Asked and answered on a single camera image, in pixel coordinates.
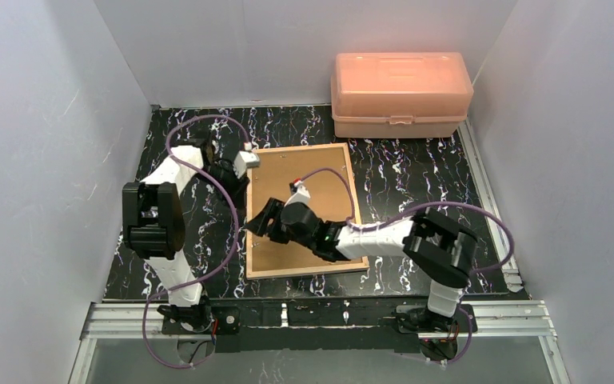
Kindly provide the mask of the aluminium rail frame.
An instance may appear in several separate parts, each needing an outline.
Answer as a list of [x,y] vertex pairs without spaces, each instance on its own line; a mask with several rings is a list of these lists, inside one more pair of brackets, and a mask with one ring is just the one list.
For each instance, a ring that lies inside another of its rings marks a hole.
[[401,310],[423,296],[244,298],[213,302],[229,316],[221,349],[178,370],[145,342],[184,362],[204,334],[170,324],[140,302],[91,306],[72,383],[566,383],[556,331],[542,301],[480,299],[458,310],[459,362],[432,362],[420,342],[442,333],[400,332]]

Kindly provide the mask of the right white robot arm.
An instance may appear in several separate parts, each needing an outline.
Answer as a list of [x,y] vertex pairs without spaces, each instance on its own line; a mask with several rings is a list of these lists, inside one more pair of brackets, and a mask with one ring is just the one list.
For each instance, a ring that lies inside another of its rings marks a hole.
[[407,257],[431,279],[425,308],[395,315],[402,332],[450,331],[478,245],[466,226],[430,209],[393,222],[354,227],[323,220],[304,202],[271,198],[245,226],[272,242],[295,242],[326,262],[364,256]]

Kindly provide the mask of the orange plastic storage box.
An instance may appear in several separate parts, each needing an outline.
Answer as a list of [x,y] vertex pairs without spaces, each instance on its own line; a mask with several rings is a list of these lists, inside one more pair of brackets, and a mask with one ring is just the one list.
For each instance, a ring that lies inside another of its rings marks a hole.
[[339,54],[331,77],[339,138],[447,138],[472,97],[457,52]]

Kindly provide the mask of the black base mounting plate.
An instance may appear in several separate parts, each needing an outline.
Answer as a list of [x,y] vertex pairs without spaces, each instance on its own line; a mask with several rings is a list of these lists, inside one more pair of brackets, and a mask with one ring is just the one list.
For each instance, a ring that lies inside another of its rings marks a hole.
[[460,336],[478,330],[474,310],[465,305],[454,315],[450,331],[402,332],[395,315],[423,309],[423,297],[358,299],[213,300],[213,321],[191,330],[163,316],[163,334],[205,334],[221,353],[259,350],[391,350],[428,352],[452,358]]

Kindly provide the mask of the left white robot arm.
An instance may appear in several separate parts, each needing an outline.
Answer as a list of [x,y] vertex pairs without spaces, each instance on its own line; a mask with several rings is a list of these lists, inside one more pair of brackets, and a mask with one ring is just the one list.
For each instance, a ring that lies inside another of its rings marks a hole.
[[168,304],[158,310],[191,330],[205,329],[213,316],[202,283],[186,260],[181,194],[198,178],[213,186],[231,209],[233,220],[245,205],[247,171],[260,159],[243,143],[234,159],[217,154],[212,138],[199,138],[169,149],[169,156],[140,182],[122,188],[123,242],[146,261],[168,290]]

